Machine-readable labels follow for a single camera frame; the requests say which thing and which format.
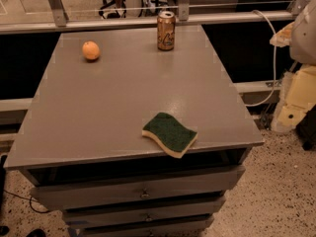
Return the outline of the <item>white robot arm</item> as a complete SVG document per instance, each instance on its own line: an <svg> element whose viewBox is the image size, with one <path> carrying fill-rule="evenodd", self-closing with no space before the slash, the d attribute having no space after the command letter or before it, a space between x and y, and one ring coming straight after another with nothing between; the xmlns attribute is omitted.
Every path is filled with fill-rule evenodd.
<svg viewBox="0 0 316 237"><path fill-rule="evenodd" d="M270 39L277 47L289 46L290 57L301 64L296 72L285 72L272 130L289 132L316 105L316 0L310 0L295 21Z"/></svg>

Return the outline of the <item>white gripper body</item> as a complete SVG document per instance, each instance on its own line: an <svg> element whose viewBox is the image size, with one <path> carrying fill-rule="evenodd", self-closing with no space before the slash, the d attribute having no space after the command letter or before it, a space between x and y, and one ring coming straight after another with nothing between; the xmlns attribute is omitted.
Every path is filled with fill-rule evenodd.
<svg viewBox="0 0 316 237"><path fill-rule="evenodd" d="M295 73L285 72L271 123L272 131L286 133L295 129L315 105L316 67L303 64Z"/></svg>

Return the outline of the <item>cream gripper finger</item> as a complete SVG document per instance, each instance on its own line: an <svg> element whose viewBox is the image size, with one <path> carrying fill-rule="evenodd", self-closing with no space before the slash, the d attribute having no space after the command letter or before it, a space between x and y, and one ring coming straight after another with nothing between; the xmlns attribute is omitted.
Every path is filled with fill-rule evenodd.
<svg viewBox="0 0 316 237"><path fill-rule="evenodd" d="M294 23L287 24L276 34L274 34L270 39L270 44L276 47L285 47L290 45L293 25Z"/></svg>

